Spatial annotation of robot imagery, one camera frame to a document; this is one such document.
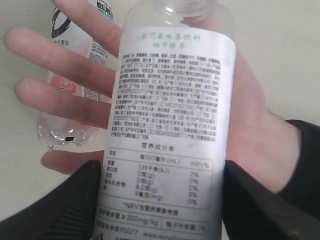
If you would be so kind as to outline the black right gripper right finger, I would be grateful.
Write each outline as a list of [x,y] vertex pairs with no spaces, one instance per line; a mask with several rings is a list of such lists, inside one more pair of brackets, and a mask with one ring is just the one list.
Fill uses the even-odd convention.
[[318,240],[320,222],[226,161],[222,219],[231,240]]

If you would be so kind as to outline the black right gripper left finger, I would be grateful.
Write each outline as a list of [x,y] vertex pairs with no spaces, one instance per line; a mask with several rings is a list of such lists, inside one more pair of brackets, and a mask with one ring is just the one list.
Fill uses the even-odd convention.
[[102,175],[90,160],[45,197],[0,222],[2,240],[90,240]]

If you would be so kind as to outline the open bare human hand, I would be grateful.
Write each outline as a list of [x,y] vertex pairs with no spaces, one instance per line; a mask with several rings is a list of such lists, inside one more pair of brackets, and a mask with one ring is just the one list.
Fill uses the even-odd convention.
[[[86,0],[55,0],[53,4],[114,57],[119,55],[123,29]],[[75,84],[111,97],[114,70],[54,43],[22,26],[4,35],[4,46],[15,55]],[[41,112],[91,125],[108,127],[111,105],[59,90],[26,76],[14,86],[17,99]],[[300,155],[300,131],[267,109],[266,94],[241,52],[236,55],[227,159],[234,161],[274,193],[283,191]]]

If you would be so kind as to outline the black sleeved forearm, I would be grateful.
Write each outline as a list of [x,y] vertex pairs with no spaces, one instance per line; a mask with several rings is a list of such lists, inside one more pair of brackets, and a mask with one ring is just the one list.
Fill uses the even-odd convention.
[[320,127],[302,121],[288,120],[300,132],[300,153],[287,188],[312,186],[320,181]]

